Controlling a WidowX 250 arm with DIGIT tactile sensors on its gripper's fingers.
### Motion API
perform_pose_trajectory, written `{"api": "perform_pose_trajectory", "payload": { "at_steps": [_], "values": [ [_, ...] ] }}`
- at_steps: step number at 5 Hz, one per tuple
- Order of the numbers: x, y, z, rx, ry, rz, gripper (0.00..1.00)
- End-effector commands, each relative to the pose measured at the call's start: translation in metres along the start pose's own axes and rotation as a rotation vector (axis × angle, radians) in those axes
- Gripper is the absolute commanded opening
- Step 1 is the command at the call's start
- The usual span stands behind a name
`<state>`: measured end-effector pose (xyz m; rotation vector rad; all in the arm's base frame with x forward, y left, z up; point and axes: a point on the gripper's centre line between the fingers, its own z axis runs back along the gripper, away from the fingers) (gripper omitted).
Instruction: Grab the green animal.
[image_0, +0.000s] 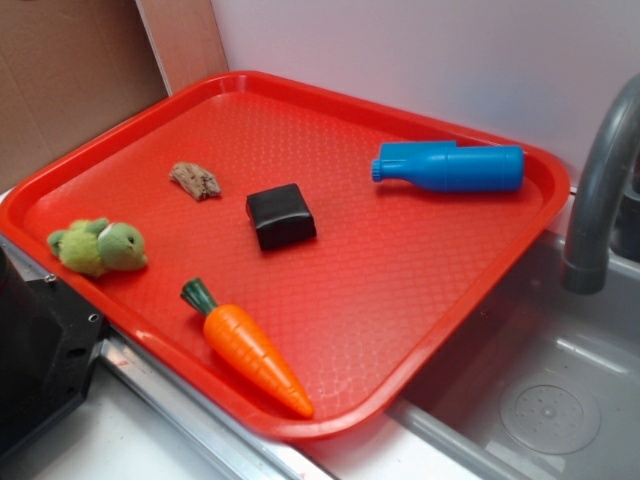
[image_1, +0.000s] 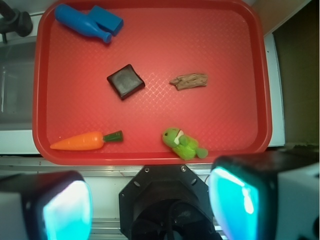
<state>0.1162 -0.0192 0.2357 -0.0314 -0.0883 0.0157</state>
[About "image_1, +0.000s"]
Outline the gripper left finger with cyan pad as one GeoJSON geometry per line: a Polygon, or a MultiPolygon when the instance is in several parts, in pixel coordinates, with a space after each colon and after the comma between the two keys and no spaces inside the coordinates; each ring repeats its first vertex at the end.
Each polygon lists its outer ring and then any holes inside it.
{"type": "Polygon", "coordinates": [[[91,189],[77,171],[0,178],[2,240],[87,240],[92,218],[91,189]]]}

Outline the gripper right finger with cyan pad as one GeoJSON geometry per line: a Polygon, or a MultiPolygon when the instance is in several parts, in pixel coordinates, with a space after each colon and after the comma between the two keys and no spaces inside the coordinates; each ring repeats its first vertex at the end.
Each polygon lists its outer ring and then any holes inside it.
{"type": "Polygon", "coordinates": [[[320,155],[269,150],[225,155],[208,180],[213,215],[230,240],[317,240],[320,155]]]}

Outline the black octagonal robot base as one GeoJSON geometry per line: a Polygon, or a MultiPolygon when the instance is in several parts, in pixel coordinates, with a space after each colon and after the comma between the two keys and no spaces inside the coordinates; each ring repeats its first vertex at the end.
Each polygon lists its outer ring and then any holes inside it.
{"type": "Polygon", "coordinates": [[[220,240],[209,188],[186,165],[146,165],[120,191],[120,232],[129,240],[220,240]]]}

